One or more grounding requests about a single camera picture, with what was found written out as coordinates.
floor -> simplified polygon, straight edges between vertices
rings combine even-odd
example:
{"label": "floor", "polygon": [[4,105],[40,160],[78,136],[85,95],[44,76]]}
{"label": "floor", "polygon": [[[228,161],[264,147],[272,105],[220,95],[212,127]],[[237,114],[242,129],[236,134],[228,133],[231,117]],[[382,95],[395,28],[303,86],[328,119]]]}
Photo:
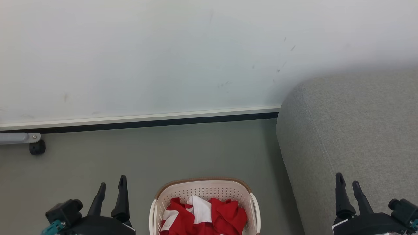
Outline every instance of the floor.
{"label": "floor", "polygon": [[137,235],[148,232],[155,193],[172,180],[228,176],[244,180],[261,210],[262,234],[303,235],[275,135],[275,119],[44,135],[46,153],[0,146],[0,234],[36,235],[45,212],[80,199],[85,215],[101,182],[109,216],[117,184],[127,176]]}

black wheel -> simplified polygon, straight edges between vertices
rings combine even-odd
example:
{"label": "black wheel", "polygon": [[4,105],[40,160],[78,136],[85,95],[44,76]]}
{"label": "black wheel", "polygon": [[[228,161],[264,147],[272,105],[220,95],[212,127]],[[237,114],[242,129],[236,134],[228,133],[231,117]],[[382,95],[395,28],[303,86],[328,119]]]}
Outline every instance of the black wheel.
{"label": "black wheel", "polygon": [[40,140],[36,143],[30,143],[29,144],[29,152],[32,155],[40,155],[45,153],[46,150],[46,146],[45,146],[45,142],[43,140]]}

laundry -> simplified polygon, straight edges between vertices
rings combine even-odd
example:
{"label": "laundry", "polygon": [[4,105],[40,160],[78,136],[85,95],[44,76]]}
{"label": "laundry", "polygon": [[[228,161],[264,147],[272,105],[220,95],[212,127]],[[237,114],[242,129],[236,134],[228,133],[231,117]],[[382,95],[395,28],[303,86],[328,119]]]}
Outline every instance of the laundry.
{"label": "laundry", "polygon": [[238,201],[191,196],[187,204],[173,198],[163,214],[160,235],[241,235],[247,215]]}

laundry basket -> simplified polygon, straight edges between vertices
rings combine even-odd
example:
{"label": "laundry basket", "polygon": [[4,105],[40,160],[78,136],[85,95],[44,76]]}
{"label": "laundry basket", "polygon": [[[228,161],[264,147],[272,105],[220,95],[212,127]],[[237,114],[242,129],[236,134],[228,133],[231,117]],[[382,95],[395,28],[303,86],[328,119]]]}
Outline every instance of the laundry basket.
{"label": "laundry basket", "polygon": [[177,180],[162,187],[151,204],[150,235],[160,234],[163,214],[172,198],[179,197],[181,203],[186,203],[192,195],[206,201],[211,198],[221,201],[228,199],[238,201],[239,206],[244,208],[247,213],[247,224],[242,234],[259,235],[261,228],[260,209],[250,187],[239,179],[222,177]]}

basket rim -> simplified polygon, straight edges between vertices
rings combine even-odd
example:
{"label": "basket rim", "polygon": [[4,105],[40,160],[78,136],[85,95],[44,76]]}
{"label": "basket rim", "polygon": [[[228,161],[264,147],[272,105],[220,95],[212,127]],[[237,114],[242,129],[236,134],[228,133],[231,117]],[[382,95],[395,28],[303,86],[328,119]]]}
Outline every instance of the basket rim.
{"label": "basket rim", "polygon": [[248,191],[248,194],[252,193],[251,188],[248,186],[247,183],[245,183],[243,180],[237,179],[237,178],[232,178],[232,177],[198,177],[198,178],[189,178],[189,179],[180,179],[180,180],[175,180],[175,181],[171,181],[167,184],[165,184],[155,195],[155,200],[158,200],[158,198],[160,197],[161,193],[168,187],[176,185],[176,184],[182,184],[182,183],[190,183],[190,182],[195,182],[195,181],[232,181],[232,182],[236,182],[239,183],[240,185],[244,186],[244,188]]}

